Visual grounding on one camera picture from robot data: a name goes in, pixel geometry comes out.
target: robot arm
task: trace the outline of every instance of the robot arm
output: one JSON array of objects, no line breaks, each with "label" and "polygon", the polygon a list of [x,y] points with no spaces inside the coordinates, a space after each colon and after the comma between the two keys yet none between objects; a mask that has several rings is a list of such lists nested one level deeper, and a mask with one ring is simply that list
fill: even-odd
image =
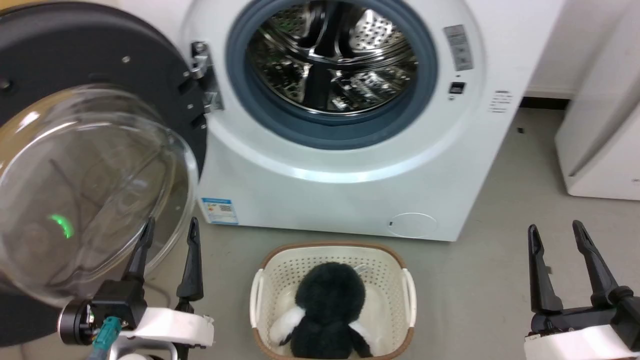
[{"label": "robot arm", "polygon": [[564,309],[548,276],[538,229],[529,227],[531,311],[535,315],[524,343],[527,360],[637,358],[640,298],[629,287],[618,286],[581,222],[573,222],[573,233],[587,265],[592,306]]},{"label": "robot arm", "polygon": [[[92,356],[105,359],[108,353],[109,360],[146,359],[133,354],[141,349],[163,349],[169,351],[171,360],[187,360],[190,348],[213,345],[213,319],[194,314],[190,303],[204,297],[198,220],[191,219],[189,252],[173,310],[147,307],[144,299],[144,270],[153,232],[154,219],[150,218],[119,281],[104,281],[91,300],[73,301],[62,310],[58,332],[65,344],[93,343]],[[108,340],[102,344],[100,335],[108,319],[120,322],[116,324],[119,333],[115,338],[103,336]]]}]

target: black plush toy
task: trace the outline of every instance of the black plush toy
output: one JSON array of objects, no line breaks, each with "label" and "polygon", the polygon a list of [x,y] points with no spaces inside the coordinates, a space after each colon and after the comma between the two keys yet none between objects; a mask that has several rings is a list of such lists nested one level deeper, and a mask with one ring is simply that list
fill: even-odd
[{"label": "black plush toy", "polygon": [[276,320],[269,337],[279,345],[291,341],[295,357],[346,359],[353,350],[371,357],[370,336],[357,321],[364,299],[364,283],[351,266],[317,265],[300,282],[297,306]]}]

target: white wall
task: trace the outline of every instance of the white wall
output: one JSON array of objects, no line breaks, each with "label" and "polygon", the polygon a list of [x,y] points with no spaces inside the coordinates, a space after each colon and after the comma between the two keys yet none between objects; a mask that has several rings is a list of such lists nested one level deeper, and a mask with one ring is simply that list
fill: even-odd
[{"label": "white wall", "polygon": [[566,0],[527,96],[570,99],[632,1],[640,0]]}]

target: washing machine door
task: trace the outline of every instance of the washing machine door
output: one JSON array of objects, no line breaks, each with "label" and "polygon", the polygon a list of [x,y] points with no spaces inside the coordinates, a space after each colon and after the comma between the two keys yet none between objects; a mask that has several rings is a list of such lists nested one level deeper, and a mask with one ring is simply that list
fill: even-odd
[{"label": "washing machine door", "polygon": [[201,82],[162,34],[105,6],[10,8],[0,33],[0,284],[56,306],[90,297],[154,216],[150,270],[191,217]]}]

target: door hinge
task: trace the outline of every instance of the door hinge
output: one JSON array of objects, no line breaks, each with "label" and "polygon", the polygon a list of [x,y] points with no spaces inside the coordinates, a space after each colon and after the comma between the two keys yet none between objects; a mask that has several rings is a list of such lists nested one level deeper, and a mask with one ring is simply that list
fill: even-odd
[{"label": "door hinge", "polygon": [[224,110],[222,96],[213,69],[211,50],[207,43],[196,41],[191,43],[191,77],[204,89],[204,111]]}]

